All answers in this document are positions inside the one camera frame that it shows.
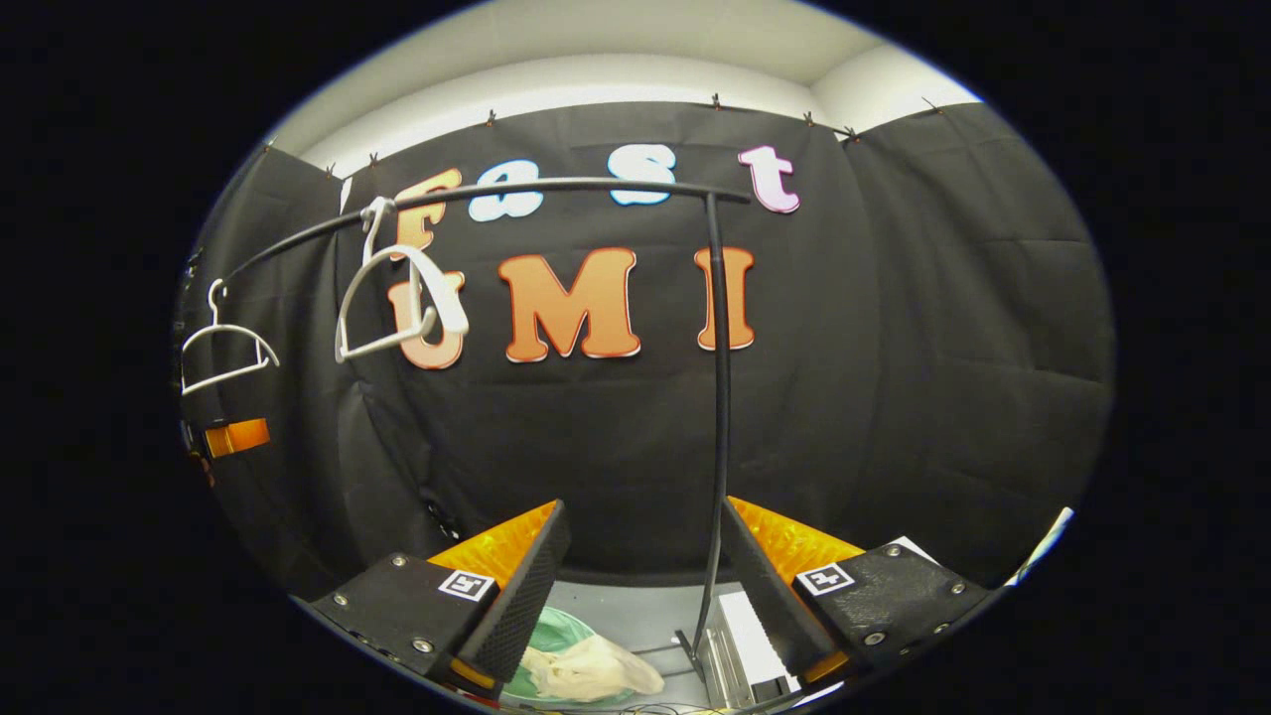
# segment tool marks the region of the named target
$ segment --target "black curtain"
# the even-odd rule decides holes
[[[609,175],[609,154],[625,144],[665,144],[676,180],[746,193],[740,151],[769,145],[793,164],[783,185],[801,197],[794,212],[721,206],[724,244],[755,258],[745,278],[755,342],[732,356],[730,494],[866,549],[909,536],[989,587],[1063,507],[1079,511],[1112,396],[1099,262],[1043,161],[982,104],[843,144],[798,119],[694,104],[535,112],[379,160],[351,177],[347,210],[450,168],[473,184],[512,159],[535,161],[543,178]],[[210,319],[212,278],[336,215],[339,188],[282,152],[254,156],[201,236],[187,331]],[[361,225],[229,286],[222,320],[264,335],[282,368],[186,408],[196,427],[269,420],[272,442],[219,460],[215,475],[271,575],[308,597],[390,551],[430,556],[454,542],[446,532],[469,537],[559,498],[574,532],[563,578],[700,583],[714,443],[714,361],[697,344],[702,202],[548,192],[529,216],[475,221],[460,201],[432,230],[427,253],[464,273],[472,321],[447,370],[416,368],[398,348],[336,364]],[[376,246],[395,231],[386,220]],[[628,298],[641,352],[596,361],[576,347],[508,362],[498,264],[541,254],[568,288],[605,246],[638,255]],[[404,264],[371,273],[352,301],[351,343],[395,329],[386,291],[405,274]],[[192,349],[188,372],[211,375],[212,344],[219,371],[254,361],[250,339],[231,335]]]

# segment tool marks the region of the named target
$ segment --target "fisheye lens view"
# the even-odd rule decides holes
[[[192,479],[421,697],[850,698],[1045,568],[1112,411],[1099,236],[990,104],[791,0],[418,27],[202,197]]]

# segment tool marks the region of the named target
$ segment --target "letter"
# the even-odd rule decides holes
[[[628,180],[658,180],[675,183],[675,152],[665,144],[628,144],[609,155],[609,173]],[[671,194],[657,190],[610,190],[622,206],[630,203],[661,203]]]
[[[545,359],[548,343],[539,338],[539,324],[557,352],[568,357],[583,319],[587,337],[582,340],[582,353],[587,357],[629,357],[639,352],[627,302],[627,276],[634,265],[633,250],[599,248],[583,259],[573,288],[566,292],[543,255],[503,260],[498,276],[512,291],[512,342],[507,345],[507,359],[512,363]]]
[[[522,182],[539,178],[539,165],[529,159],[503,161],[487,170],[477,179],[477,185],[489,185],[503,180]],[[543,193],[538,190],[519,190],[498,196],[478,196],[468,203],[468,215],[474,221],[493,221],[502,216],[520,218],[529,216],[543,204]]]
[[[714,283],[710,279],[710,249],[693,254],[693,262],[707,273],[707,326],[698,333],[703,349],[714,349]],[[746,324],[746,271],[755,264],[750,250],[723,246],[723,282],[728,291],[728,348],[741,349],[755,342],[755,330]]]
[[[774,213],[793,213],[798,208],[798,196],[785,193],[782,174],[794,173],[794,165],[777,156],[771,146],[756,146],[737,154],[737,160],[750,166],[750,182],[755,197]]]
[[[459,292],[464,287],[464,274],[459,271],[446,272],[446,283]],[[402,281],[389,288],[389,302],[393,304],[393,316],[397,320],[397,329],[404,330],[411,326],[411,315],[405,311],[407,292],[411,290],[409,281]],[[441,342],[432,344],[423,339],[408,339],[402,343],[402,352],[405,359],[416,368],[425,371],[445,371],[459,361],[459,354],[464,351],[464,335],[442,330]]]
[[[419,183],[403,188],[393,197],[393,201],[404,201],[407,198],[414,198],[417,196],[423,196],[430,190],[437,190],[442,188],[455,188],[463,183],[463,175],[459,169],[450,168],[440,174],[428,177]],[[428,224],[437,225],[441,218],[446,215],[446,203],[428,203],[427,206],[419,206],[418,208],[408,208],[398,213],[398,244],[399,245],[412,245],[423,250],[432,244],[432,231],[428,230]],[[404,258],[402,253],[394,253],[389,257],[390,260],[400,260]]]

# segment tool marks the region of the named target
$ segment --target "green bag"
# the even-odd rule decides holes
[[[574,644],[596,635],[586,624],[550,606],[544,606],[539,613],[539,622],[534,626],[534,635],[530,636],[530,648],[543,653],[564,653]],[[539,695],[539,688],[530,681],[530,672],[522,665],[516,667],[516,676],[512,682],[503,687],[503,692],[526,702],[574,702],[559,697],[544,697]],[[587,702],[587,706],[614,705],[628,697],[632,691],[623,692],[604,700]]]

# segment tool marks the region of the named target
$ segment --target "white plastic bag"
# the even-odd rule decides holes
[[[540,697],[561,697],[592,702],[625,690],[644,695],[662,692],[662,676],[648,663],[619,645],[596,635],[586,638],[563,653],[525,649],[521,665]]]

